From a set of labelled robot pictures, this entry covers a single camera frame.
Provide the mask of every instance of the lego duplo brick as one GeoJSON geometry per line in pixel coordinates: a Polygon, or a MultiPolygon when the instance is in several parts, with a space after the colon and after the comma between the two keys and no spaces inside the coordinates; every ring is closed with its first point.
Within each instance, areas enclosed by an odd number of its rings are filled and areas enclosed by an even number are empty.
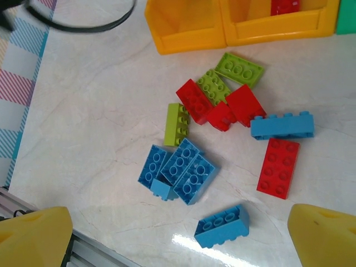
{"type": "Polygon", "coordinates": [[[160,196],[163,201],[177,199],[177,194],[173,191],[173,186],[164,178],[163,175],[158,179],[154,179],[150,189],[154,196],[160,196]]]}
{"type": "Polygon", "coordinates": [[[336,33],[356,33],[356,0],[341,1],[336,33]]]}
{"type": "Polygon", "coordinates": [[[168,105],[165,146],[178,146],[189,134],[190,117],[186,108],[179,103],[168,105]]]}
{"type": "Polygon", "coordinates": [[[151,188],[154,179],[162,176],[160,173],[161,168],[166,164],[172,153],[162,149],[161,147],[152,145],[150,153],[144,164],[144,168],[139,177],[139,183],[151,188]]]}
{"type": "Polygon", "coordinates": [[[226,98],[236,119],[245,127],[250,127],[255,116],[266,116],[266,112],[248,85],[243,85],[226,98]]]}
{"type": "Polygon", "coordinates": [[[268,143],[257,190],[286,199],[293,178],[299,143],[271,138],[268,143]]]}
{"type": "Polygon", "coordinates": [[[221,101],[226,103],[225,97],[231,94],[230,89],[214,70],[208,70],[197,81],[197,84],[214,106],[218,105],[221,101]]]}
{"type": "Polygon", "coordinates": [[[207,121],[216,129],[226,132],[231,123],[237,121],[230,107],[225,102],[220,102],[207,116],[207,121]]]}
{"type": "Polygon", "coordinates": [[[230,53],[225,53],[215,71],[241,85],[253,88],[260,80],[264,68],[230,53]]]}
{"type": "Polygon", "coordinates": [[[268,140],[272,137],[281,139],[314,137],[314,130],[314,118],[309,111],[302,111],[299,116],[293,116],[292,113],[285,113],[283,117],[256,116],[251,121],[251,135],[257,140],[268,140]]]}
{"type": "Polygon", "coordinates": [[[217,166],[197,155],[175,185],[174,192],[185,204],[192,205],[198,201],[218,172],[217,166]]]}
{"type": "Polygon", "coordinates": [[[212,248],[238,236],[248,236],[249,224],[249,214],[242,205],[237,205],[200,220],[194,238],[202,248],[212,248]]]}
{"type": "Polygon", "coordinates": [[[204,152],[190,140],[184,138],[177,150],[161,169],[161,173],[171,185],[175,185],[198,154],[203,155],[204,152]]]}
{"type": "Polygon", "coordinates": [[[300,0],[272,0],[271,16],[298,12],[300,10],[300,0]]]}
{"type": "Polygon", "coordinates": [[[188,80],[176,94],[196,123],[199,125],[206,123],[206,117],[214,107],[192,79],[188,80]]]}

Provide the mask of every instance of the red 2x4 brick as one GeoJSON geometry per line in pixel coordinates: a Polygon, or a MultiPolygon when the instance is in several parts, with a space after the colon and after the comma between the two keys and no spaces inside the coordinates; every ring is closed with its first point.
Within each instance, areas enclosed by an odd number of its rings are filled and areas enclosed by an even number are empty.
{"type": "Polygon", "coordinates": [[[271,16],[298,12],[299,0],[272,0],[271,16]]]}
{"type": "Polygon", "coordinates": [[[218,129],[219,131],[226,132],[231,123],[237,121],[235,115],[225,102],[221,101],[207,116],[207,121],[218,129]]]}
{"type": "Polygon", "coordinates": [[[257,98],[248,85],[243,85],[225,97],[236,119],[245,127],[250,127],[255,116],[266,116],[257,98]]]}
{"type": "Polygon", "coordinates": [[[206,117],[214,107],[192,79],[189,79],[176,94],[196,123],[200,125],[206,123],[206,117]]]}
{"type": "Polygon", "coordinates": [[[271,138],[257,191],[286,199],[299,152],[299,143],[271,138]]]}

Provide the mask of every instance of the blue 2x4 brick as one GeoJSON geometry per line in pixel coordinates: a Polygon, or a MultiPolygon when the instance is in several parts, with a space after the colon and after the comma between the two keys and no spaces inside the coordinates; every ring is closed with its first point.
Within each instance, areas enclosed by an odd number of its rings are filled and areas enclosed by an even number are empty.
{"type": "Polygon", "coordinates": [[[162,168],[161,173],[171,185],[175,185],[198,154],[203,155],[204,152],[187,138],[184,138],[177,150],[162,168]]]}
{"type": "Polygon", "coordinates": [[[143,186],[150,189],[153,180],[160,178],[160,170],[171,155],[172,153],[158,146],[152,145],[149,156],[147,157],[144,168],[142,169],[139,177],[139,182],[143,184],[143,186]]]}
{"type": "Polygon", "coordinates": [[[159,179],[154,179],[150,189],[155,196],[160,196],[163,201],[177,199],[177,194],[173,191],[173,186],[161,175],[159,179]]]}
{"type": "Polygon", "coordinates": [[[232,207],[198,222],[194,234],[202,248],[222,245],[226,240],[235,240],[238,236],[248,236],[250,218],[241,205],[232,207]]]}
{"type": "Polygon", "coordinates": [[[201,155],[197,155],[174,187],[174,192],[185,204],[194,204],[217,175],[219,168],[201,155]]]}
{"type": "Polygon", "coordinates": [[[302,111],[299,116],[285,113],[280,118],[275,114],[265,119],[256,116],[251,121],[251,135],[257,140],[314,137],[314,130],[314,118],[309,111],[302,111]]]}

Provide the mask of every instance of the striped fabric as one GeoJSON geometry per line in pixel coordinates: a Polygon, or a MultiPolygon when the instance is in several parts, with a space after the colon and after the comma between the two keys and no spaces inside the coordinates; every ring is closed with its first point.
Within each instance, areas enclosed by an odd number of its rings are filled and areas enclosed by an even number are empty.
{"type": "Polygon", "coordinates": [[[31,94],[32,84],[33,81],[10,72],[0,70],[1,99],[26,105],[31,94]]]}
{"type": "Polygon", "coordinates": [[[5,186],[10,186],[13,169],[15,168],[15,162],[16,162],[16,160],[11,160],[10,167],[9,167],[9,170],[8,170],[7,176],[6,176],[5,186]]]}
{"type": "MultiPolygon", "coordinates": [[[[32,3],[52,18],[57,0],[33,0],[32,3]]],[[[0,177],[3,181],[0,186],[9,186],[11,182],[49,32],[48,27],[37,28],[41,27],[38,22],[24,16],[19,8],[8,12],[16,30],[12,33],[0,31],[0,105],[3,105],[2,110],[11,108],[12,111],[0,116],[0,166],[6,167],[0,169],[6,176],[0,177]]]]}
{"type": "Polygon", "coordinates": [[[45,33],[20,18],[15,19],[15,26],[10,43],[39,56],[45,33]]]}
{"type": "Polygon", "coordinates": [[[24,112],[23,112],[22,119],[21,119],[21,124],[20,124],[20,132],[23,132],[23,130],[24,130],[24,124],[26,123],[26,119],[27,119],[27,115],[28,115],[28,109],[29,109],[29,107],[25,107],[24,108],[24,112]]]}
{"type": "Polygon", "coordinates": [[[18,132],[0,129],[0,157],[12,158],[18,132]]]}

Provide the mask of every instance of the lime green brick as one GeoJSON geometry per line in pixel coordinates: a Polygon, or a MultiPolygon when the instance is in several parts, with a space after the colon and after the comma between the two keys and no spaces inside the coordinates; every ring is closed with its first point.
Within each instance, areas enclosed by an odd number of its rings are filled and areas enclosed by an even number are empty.
{"type": "Polygon", "coordinates": [[[226,103],[225,97],[231,94],[230,89],[214,70],[208,70],[197,81],[197,84],[214,106],[218,105],[221,101],[226,103]]]}
{"type": "Polygon", "coordinates": [[[179,146],[189,134],[190,117],[185,107],[179,103],[168,105],[165,146],[179,146]]]}
{"type": "Polygon", "coordinates": [[[336,33],[356,33],[356,0],[341,1],[336,33]]]}
{"type": "Polygon", "coordinates": [[[215,71],[241,85],[247,84],[253,88],[260,80],[264,68],[233,54],[225,53],[215,67],[215,71]]]}

